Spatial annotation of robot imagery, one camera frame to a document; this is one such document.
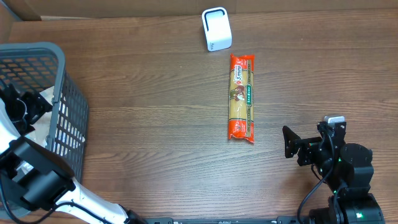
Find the gray plastic basket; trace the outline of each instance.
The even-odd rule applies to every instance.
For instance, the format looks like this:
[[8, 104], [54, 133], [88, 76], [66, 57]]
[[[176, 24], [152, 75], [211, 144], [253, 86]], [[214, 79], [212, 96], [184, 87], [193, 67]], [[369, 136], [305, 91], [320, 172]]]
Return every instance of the gray plastic basket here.
[[0, 88], [10, 83], [21, 92], [54, 86], [46, 148], [63, 157], [80, 182], [89, 109], [65, 70], [61, 48], [50, 42], [0, 45]]

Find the pasta package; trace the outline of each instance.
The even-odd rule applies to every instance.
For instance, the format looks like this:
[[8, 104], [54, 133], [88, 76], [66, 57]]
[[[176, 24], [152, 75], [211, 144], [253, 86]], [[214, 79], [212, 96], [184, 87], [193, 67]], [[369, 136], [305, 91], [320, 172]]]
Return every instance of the pasta package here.
[[253, 113], [254, 55], [231, 54], [229, 73], [228, 139], [247, 139], [254, 143]]

